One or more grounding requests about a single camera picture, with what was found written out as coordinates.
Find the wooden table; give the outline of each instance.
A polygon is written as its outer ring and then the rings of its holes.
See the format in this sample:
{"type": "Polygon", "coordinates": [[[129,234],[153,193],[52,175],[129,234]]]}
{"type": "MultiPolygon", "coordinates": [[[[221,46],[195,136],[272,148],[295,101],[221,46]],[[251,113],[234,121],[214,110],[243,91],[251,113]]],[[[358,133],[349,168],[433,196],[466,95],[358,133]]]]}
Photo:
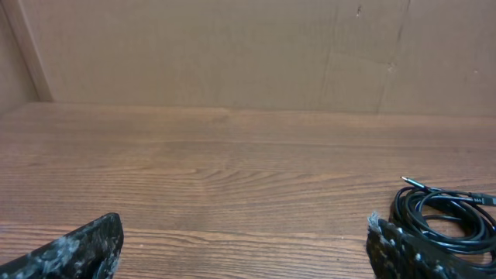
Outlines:
{"type": "Polygon", "coordinates": [[[401,175],[496,195],[496,119],[33,103],[0,118],[0,262],[118,212],[118,279],[372,278],[401,175]]]}

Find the cardboard panel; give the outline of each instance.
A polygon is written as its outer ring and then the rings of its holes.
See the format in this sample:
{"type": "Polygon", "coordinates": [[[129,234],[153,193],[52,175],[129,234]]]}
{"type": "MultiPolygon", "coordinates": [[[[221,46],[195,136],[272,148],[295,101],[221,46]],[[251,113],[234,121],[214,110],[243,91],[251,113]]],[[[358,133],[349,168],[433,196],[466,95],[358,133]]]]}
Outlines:
{"type": "Polygon", "coordinates": [[[33,100],[33,83],[0,5],[0,115],[33,100]]]}
{"type": "Polygon", "coordinates": [[[496,2],[415,0],[381,112],[496,115],[496,2]]]}
{"type": "Polygon", "coordinates": [[[406,0],[21,0],[56,102],[376,112],[406,0]]]}

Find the coiled cable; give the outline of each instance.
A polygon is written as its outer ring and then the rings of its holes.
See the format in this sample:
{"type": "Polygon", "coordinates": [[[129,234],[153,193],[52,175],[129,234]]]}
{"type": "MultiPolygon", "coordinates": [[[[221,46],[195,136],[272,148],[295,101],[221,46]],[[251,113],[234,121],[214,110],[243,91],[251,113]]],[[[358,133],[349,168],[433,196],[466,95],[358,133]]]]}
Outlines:
{"type": "Polygon", "coordinates": [[[490,253],[490,263],[465,261],[475,269],[496,276],[496,221],[478,205],[496,206],[496,197],[482,193],[431,188],[402,177],[411,187],[402,188],[391,204],[390,222],[413,236],[421,237],[446,253],[475,255],[490,253]],[[444,214],[422,215],[424,205],[444,214]],[[432,229],[427,220],[455,222],[465,236],[446,236],[432,229]]]}

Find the black plastic object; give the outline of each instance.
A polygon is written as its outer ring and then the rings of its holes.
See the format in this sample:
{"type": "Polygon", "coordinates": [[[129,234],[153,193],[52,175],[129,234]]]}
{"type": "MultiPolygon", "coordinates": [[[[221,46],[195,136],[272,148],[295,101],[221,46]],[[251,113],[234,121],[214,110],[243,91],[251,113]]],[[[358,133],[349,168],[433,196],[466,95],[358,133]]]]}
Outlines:
{"type": "Polygon", "coordinates": [[[369,218],[367,254],[377,279],[491,279],[377,214],[369,218]]]}
{"type": "Polygon", "coordinates": [[[109,213],[0,266],[0,278],[111,279],[123,241],[119,214],[109,213]]]}

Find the audio cable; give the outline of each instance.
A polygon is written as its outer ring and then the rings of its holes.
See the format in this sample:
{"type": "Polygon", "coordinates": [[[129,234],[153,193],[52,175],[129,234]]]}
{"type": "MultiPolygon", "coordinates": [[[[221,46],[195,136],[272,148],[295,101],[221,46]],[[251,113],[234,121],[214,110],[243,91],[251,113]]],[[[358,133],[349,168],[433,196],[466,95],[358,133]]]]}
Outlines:
{"type": "Polygon", "coordinates": [[[422,238],[446,253],[477,255],[490,253],[489,263],[464,261],[481,272],[496,277],[496,221],[479,205],[496,206],[496,196],[428,187],[402,177],[411,186],[402,188],[391,204],[389,221],[407,233],[422,238]],[[422,215],[428,205],[442,214],[422,215]],[[444,235],[432,229],[428,220],[456,223],[465,236],[444,235]]]}

